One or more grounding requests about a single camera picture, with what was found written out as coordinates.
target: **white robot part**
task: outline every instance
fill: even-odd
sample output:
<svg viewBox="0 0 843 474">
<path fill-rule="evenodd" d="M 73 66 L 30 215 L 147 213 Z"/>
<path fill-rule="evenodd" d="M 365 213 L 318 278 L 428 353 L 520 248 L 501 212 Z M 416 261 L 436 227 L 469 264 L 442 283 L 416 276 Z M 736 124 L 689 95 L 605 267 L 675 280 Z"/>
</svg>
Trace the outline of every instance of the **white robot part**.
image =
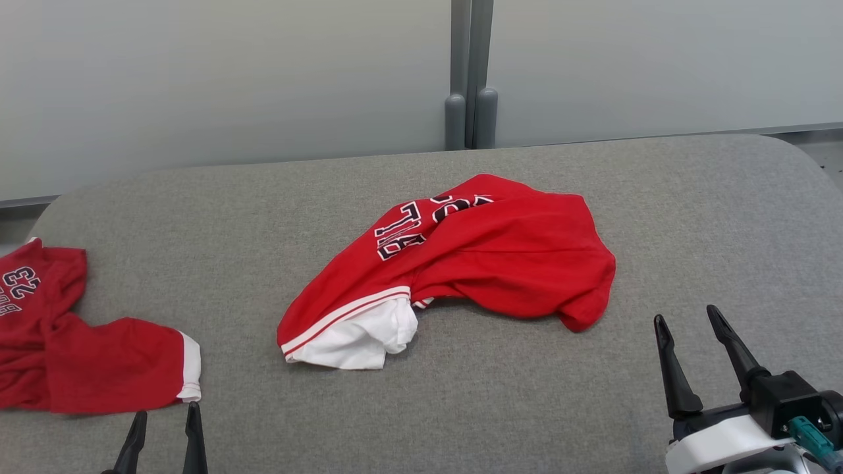
<svg viewBox="0 0 843 474">
<path fill-rule="evenodd" d="M 691 474 L 743 460 L 774 446 L 781 446 L 782 450 L 773 456 L 786 457 L 788 460 L 792 458 L 793 463 L 783 466 L 797 474 L 809 474 L 808 467 L 798 451 L 791 446 L 792 443 L 793 438 L 773 439 L 750 415 L 743 415 L 725 419 L 714 426 L 689 434 L 674 443 L 664 459 L 670 474 Z"/>
</svg>

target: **white stripe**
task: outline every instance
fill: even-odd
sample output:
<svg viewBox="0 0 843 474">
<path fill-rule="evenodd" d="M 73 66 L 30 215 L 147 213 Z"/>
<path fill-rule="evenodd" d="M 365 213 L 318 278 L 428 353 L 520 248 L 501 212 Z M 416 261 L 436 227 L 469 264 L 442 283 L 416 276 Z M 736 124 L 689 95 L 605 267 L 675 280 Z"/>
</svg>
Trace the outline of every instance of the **white stripe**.
<svg viewBox="0 0 843 474">
<path fill-rule="evenodd" d="M 337 316 L 339 316 L 343 313 L 346 313 L 347 311 L 351 311 L 354 308 L 360 306 L 361 304 L 373 302 L 373 301 L 376 301 L 377 299 L 383 298 L 384 296 L 386 296 L 388 294 L 399 293 L 399 292 L 404 293 L 404 295 L 396 295 L 396 298 L 398 298 L 400 296 L 409 296 L 410 295 L 410 287 L 394 287 L 394 288 L 385 289 L 384 291 L 381 291 L 381 292 L 378 292 L 378 293 L 375 293 L 375 294 L 370 294 L 369 296 L 364 296 L 362 298 L 355 299 L 351 303 L 344 304 L 341 307 L 337 308 L 336 310 L 333 310 L 330 313 L 328 313 L 327 315 L 323 316 L 321 319 L 316 321 L 311 327 L 309 327 L 307 331 L 299 334 L 294 339 L 292 339 L 292 341 L 287 342 L 286 344 L 282 344 L 281 350 L 284 353 L 286 353 L 287 351 L 296 347 L 297 345 L 301 344 L 302 342 L 307 341 L 308 339 L 313 337 L 317 332 L 325 329 Z M 366 310 L 366 309 L 367 308 L 365 308 L 365 307 L 360 308 L 359 310 L 357 310 L 357 311 L 355 311 L 351 314 L 346 315 L 345 317 L 338 320 L 337 322 L 339 322 L 341 320 L 346 320 L 346 319 L 354 316 L 355 314 L 359 313 L 360 311 L 363 311 L 363 310 Z"/>
<path fill-rule="evenodd" d="M 427 308 L 427 306 L 430 306 L 430 303 L 432 303 L 432 302 L 433 302 L 433 298 L 425 298 L 425 299 L 416 301 L 415 303 L 413 303 L 413 306 L 416 306 L 417 308 L 419 308 L 421 310 L 424 310 L 424 309 Z"/>
</svg>

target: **printed number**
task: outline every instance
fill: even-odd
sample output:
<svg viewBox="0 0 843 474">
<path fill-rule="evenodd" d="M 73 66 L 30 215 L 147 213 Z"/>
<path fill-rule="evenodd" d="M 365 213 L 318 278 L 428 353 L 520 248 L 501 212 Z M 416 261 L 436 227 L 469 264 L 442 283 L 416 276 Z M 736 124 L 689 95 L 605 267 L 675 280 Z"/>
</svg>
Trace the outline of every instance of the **printed number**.
<svg viewBox="0 0 843 474">
<path fill-rule="evenodd" d="M 445 220 L 447 216 L 453 213 L 464 211 L 470 207 L 488 204 L 489 202 L 492 202 L 492 199 L 480 194 L 475 194 L 474 202 L 471 202 L 468 199 L 453 199 L 451 196 L 434 197 L 431 201 L 436 204 L 444 204 L 444 206 L 440 207 L 433 213 L 433 221 L 439 224 Z"/>
<path fill-rule="evenodd" d="M 23 299 L 27 294 L 34 294 L 41 280 L 35 277 L 35 271 L 29 267 L 21 267 L 14 272 L 3 275 L 3 282 L 9 286 L 12 298 Z"/>
</svg>

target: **black mount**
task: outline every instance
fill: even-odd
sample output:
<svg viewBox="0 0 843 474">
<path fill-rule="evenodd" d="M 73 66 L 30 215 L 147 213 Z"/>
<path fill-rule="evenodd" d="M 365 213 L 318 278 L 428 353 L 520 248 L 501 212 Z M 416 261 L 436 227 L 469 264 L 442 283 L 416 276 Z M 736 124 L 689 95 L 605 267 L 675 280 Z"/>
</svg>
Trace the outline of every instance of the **black mount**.
<svg viewBox="0 0 843 474">
<path fill-rule="evenodd" d="M 662 315 L 656 315 L 658 359 L 662 365 L 664 395 L 668 416 L 674 420 L 674 438 L 709 428 L 742 415 L 752 418 L 774 439 L 787 438 L 787 423 L 804 416 L 835 446 L 843 446 L 843 396 L 835 391 L 817 392 L 796 372 L 772 375 L 758 364 L 738 333 L 713 304 L 706 307 L 708 320 L 717 340 L 726 347 L 732 368 L 740 383 L 740 403 L 703 410 L 702 401 L 690 388 L 685 372 L 674 353 L 674 339 Z"/>
<path fill-rule="evenodd" d="M 208 465 L 205 457 L 205 437 L 202 434 L 202 417 L 199 404 L 192 401 L 187 407 L 187 451 L 185 452 L 185 466 L 182 474 L 207 474 Z M 129 428 L 126 442 L 117 456 L 114 469 L 103 471 L 102 474 L 137 474 L 137 458 L 143 449 L 143 441 L 147 435 L 147 413 L 135 413 L 135 419 Z"/>
</svg>

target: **jersey sleeve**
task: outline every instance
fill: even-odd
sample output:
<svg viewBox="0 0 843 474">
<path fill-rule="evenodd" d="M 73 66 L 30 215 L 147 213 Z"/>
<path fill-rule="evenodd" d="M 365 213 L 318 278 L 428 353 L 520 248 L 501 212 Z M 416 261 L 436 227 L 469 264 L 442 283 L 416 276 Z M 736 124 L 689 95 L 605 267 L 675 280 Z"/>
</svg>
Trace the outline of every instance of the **jersey sleeve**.
<svg viewBox="0 0 843 474">
<path fill-rule="evenodd" d="M 135 412 L 200 398 L 199 345 L 144 320 L 91 327 L 66 313 L 46 336 L 45 358 L 52 412 Z"/>
</svg>

